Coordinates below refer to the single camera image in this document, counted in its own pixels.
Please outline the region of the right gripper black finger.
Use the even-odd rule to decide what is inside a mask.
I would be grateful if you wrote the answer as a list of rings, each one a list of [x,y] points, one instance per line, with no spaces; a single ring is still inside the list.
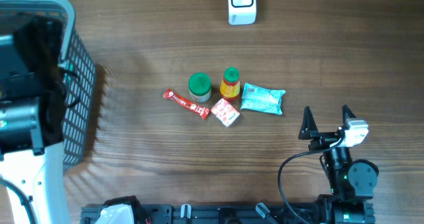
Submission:
[[[350,110],[348,105],[342,107],[343,124],[347,125],[351,122],[357,121],[356,115]]]
[[[315,123],[311,108],[306,106],[303,113],[303,122],[299,131],[299,140],[311,140],[319,137],[319,131]]]

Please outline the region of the teal wet wipes pack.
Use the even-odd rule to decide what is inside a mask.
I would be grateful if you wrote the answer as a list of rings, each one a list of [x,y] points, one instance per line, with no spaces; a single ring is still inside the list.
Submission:
[[[281,89],[267,89],[245,83],[242,93],[241,109],[281,115],[282,97],[286,93]]]

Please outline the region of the red white small box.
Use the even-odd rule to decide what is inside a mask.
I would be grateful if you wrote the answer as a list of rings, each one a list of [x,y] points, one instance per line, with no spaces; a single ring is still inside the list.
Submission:
[[[230,127],[240,116],[240,112],[237,111],[230,102],[223,98],[214,104],[211,112],[225,127]]]

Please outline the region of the red chilli sauce bottle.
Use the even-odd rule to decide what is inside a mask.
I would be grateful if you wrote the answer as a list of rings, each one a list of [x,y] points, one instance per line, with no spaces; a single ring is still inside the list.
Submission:
[[[219,91],[221,97],[229,102],[236,101],[240,94],[240,74],[235,67],[225,70]]]

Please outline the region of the red sauce sachet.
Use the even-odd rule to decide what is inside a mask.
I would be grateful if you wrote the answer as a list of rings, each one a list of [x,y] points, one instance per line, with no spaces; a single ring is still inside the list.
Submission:
[[[175,93],[172,89],[167,89],[163,94],[164,99],[173,100],[178,105],[182,106],[183,108],[191,111],[192,113],[195,113],[199,115],[203,120],[206,120],[210,113],[210,109],[201,106],[199,104],[196,104],[185,97],[182,97],[181,95]]]

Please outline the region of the green lid jar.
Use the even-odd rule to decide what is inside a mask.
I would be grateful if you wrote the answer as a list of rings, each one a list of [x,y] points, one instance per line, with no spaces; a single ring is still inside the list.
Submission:
[[[188,81],[191,98],[197,102],[206,102],[211,97],[211,80],[205,73],[195,73]]]

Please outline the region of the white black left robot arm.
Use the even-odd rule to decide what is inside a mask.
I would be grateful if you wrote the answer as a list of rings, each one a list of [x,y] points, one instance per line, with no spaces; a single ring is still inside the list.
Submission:
[[[1,18],[1,185],[15,223],[69,223],[64,173],[81,162],[97,71],[72,18]]]

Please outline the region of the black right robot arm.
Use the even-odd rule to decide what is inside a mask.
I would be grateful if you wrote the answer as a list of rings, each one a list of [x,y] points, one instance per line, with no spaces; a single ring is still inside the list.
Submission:
[[[353,160],[350,149],[364,141],[369,130],[347,105],[342,107],[343,125],[335,132],[321,133],[310,107],[304,109],[300,140],[309,140],[310,151],[322,154],[320,163],[329,181],[331,194],[321,194],[313,203],[312,223],[375,223],[374,188],[378,167],[365,159]]]

